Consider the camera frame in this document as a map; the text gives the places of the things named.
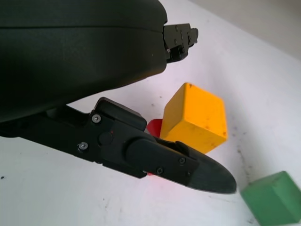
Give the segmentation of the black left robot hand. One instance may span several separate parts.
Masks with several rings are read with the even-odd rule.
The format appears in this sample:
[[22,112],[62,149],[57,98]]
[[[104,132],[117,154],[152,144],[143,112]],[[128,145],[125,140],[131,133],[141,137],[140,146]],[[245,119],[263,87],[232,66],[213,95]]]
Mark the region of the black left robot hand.
[[198,41],[167,24],[157,0],[3,0],[0,3],[0,135],[20,137],[143,178],[233,194],[220,163],[145,132],[137,112],[100,98],[90,113],[69,106],[163,72]]

